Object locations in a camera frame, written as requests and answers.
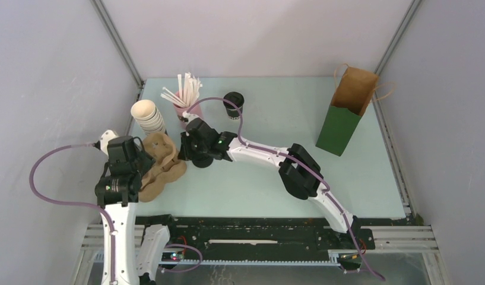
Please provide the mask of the green paper bag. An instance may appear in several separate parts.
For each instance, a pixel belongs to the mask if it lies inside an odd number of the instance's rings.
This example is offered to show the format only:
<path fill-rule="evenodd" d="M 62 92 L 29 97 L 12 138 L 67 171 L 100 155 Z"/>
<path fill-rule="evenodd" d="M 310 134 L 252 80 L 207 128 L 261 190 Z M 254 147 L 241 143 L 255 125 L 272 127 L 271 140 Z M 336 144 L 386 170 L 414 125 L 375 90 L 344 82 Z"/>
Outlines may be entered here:
<path fill-rule="evenodd" d="M 342 156 L 368 106 L 390 96 L 394 82 L 379 84 L 379 76 L 347 63 L 334 70 L 335 91 L 315 146 Z"/>

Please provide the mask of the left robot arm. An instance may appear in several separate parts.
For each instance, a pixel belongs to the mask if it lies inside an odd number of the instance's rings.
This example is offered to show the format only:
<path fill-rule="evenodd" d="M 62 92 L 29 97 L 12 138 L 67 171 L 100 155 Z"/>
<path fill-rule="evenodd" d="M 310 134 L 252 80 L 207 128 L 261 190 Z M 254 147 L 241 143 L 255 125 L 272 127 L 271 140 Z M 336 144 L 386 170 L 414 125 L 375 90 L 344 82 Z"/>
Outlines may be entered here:
<path fill-rule="evenodd" d="M 105 131 L 97 147 L 108 156 L 95 187 L 97 205 L 104 210 L 104 276 L 102 284 L 155 284 L 164 247 L 178 240 L 178 231 L 167 224 L 144 230 L 141 248 L 135 238 L 136 209 L 142 178 L 155 160 L 140 138 Z"/>

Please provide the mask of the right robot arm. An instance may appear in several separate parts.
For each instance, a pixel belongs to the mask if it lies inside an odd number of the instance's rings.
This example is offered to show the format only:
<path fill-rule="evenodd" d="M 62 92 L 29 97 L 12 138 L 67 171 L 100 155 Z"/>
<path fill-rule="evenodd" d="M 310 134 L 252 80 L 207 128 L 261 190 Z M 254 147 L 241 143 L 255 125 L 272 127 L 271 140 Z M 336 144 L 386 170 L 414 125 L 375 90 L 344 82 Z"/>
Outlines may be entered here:
<path fill-rule="evenodd" d="M 300 144 L 289 148 L 259 144 L 234 132 L 217 132 L 198 116 L 186 119 L 186 129 L 180 136 L 179 158 L 192 161 L 196 167 L 206 168 L 214 160 L 225 160 L 275 169 L 291 196 L 319 208 L 341 247 L 362 248 L 359 219 L 336 199 L 319 164 Z"/>

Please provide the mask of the black cup lid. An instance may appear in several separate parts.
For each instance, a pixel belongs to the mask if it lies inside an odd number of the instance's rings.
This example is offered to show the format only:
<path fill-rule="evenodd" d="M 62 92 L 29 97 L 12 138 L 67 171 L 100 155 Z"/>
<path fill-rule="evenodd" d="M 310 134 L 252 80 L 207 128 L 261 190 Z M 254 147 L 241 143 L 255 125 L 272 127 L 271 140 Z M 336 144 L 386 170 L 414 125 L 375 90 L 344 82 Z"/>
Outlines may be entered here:
<path fill-rule="evenodd" d="M 242 108 L 245 102 L 244 96 L 236 91 L 227 93 L 224 97 L 224 106 L 227 109 L 235 110 L 235 108 Z"/>

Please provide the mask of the black sleeved paper cup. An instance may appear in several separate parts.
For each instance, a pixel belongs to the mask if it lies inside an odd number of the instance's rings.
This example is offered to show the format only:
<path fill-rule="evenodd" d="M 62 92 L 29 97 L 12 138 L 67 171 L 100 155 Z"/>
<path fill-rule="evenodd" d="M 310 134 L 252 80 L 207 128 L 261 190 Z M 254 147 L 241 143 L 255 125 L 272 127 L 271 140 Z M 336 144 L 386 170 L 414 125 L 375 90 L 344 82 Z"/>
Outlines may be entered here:
<path fill-rule="evenodd" d="M 230 119 L 239 120 L 241 118 L 242 109 L 233 107 L 233 106 L 228 106 L 226 107 L 226 113 Z"/>

